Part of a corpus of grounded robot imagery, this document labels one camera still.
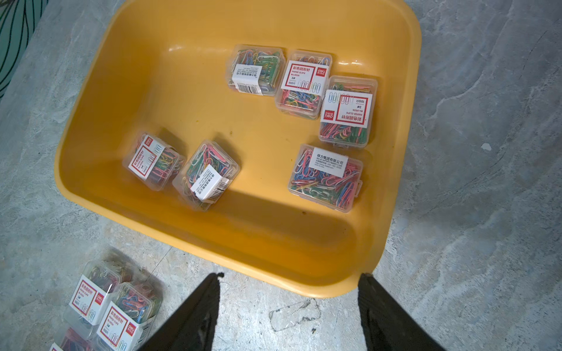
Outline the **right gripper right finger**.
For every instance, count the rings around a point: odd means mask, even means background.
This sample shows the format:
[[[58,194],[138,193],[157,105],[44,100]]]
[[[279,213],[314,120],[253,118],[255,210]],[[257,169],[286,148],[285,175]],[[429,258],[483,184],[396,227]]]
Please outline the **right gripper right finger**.
[[[368,350],[442,350],[370,273],[358,283],[361,327]]]

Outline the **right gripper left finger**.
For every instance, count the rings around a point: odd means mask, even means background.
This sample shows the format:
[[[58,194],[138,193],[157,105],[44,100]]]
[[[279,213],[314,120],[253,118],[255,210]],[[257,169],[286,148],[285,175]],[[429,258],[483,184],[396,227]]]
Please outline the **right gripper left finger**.
[[[165,323],[140,347],[142,350],[211,350],[220,308],[220,279],[211,273]]]

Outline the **yellow plastic storage tray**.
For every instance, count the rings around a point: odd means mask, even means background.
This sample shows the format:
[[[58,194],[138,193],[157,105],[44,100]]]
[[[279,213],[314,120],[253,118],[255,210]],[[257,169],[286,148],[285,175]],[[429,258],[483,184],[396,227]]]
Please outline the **yellow plastic storage tray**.
[[[404,1],[127,1],[113,17],[61,138],[54,174],[71,201],[152,238],[301,295],[354,290],[377,266],[399,189],[421,51]],[[378,81],[353,208],[291,194],[319,122],[226,83],[236,45],[331,54],[340,75]],[[142,133],[186,156],[219,143],[239,175],[207,211],[155,192],[122,164]]]

